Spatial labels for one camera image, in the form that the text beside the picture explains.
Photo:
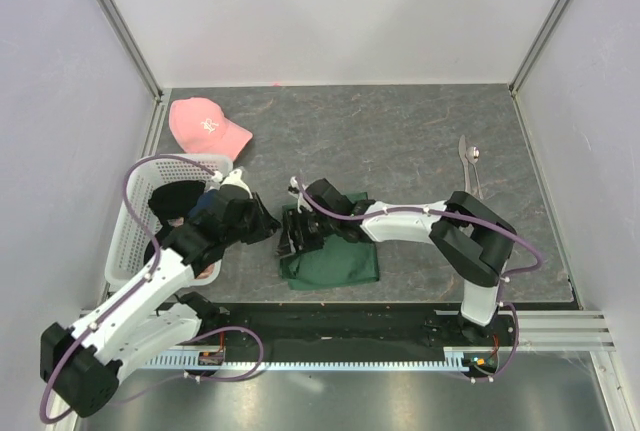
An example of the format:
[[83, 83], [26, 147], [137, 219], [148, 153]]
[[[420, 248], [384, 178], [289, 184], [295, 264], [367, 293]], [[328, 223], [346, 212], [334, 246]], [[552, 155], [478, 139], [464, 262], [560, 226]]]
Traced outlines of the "dark green cloth napkin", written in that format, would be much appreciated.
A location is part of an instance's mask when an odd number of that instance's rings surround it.
[[[283, 206], [282, 214], [293, 206]], [[377, 249], [373, 243], [349, 243], [331, 236], [320, 250], [279, 257], [279, 275], [296, 291], [375, 283], [380, 279]]]

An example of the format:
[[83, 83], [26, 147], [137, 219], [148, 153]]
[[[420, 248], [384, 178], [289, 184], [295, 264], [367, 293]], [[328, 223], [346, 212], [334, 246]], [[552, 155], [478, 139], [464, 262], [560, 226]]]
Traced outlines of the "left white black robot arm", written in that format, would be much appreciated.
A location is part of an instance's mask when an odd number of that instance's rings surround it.
[[150, 261], [121, 289], [89, 314], [64, 328], [50, 325], [41, 335], [40, 376], [45, 390], [40, 418], [56, 394], [80, 417], [102, 409], [134, 371], [162, 351], [192, 339], [208, 344], [219, 320], [190, 303], [155, 310], [189, 287], [236, 243], [254, 244], [281, 227], [256, 193], [223, 185], [206, 207], [185, 219], [157, 244]]

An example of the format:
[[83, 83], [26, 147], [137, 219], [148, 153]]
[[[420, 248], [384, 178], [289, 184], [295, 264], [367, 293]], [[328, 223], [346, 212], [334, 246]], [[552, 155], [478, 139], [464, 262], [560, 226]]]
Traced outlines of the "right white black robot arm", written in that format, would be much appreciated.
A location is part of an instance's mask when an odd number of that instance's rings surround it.
[[394, 205], [355, 199], [328, 180], [304, 185], [292, 177], [296, 199], [283, 212], [277, 256], [289, 258], [324, 247], [330, 237], [350, 243], [401, 241], [433, 245], [462, 278], [458, 332], [467, 343], [483, 343], [494, 332], [500, 278], [515, 229], [465, 191], [430, 204]]

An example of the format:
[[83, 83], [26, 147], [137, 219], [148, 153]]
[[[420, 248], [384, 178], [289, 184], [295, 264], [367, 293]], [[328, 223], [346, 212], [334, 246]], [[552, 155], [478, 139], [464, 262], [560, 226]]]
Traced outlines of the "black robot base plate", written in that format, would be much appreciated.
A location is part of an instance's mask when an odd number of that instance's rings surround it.
[[487, 325], [473, 324], [449, 305], [420, 303], [225, 303], [196, 293], [182, 296], [201, 320], [198, 334], [225, 326], [253, 330], [264, 343], [318, 342], [323, 338], [423, 342], [429, 348], [497, 347], [514, 343], [512, 314], [494, 314]]

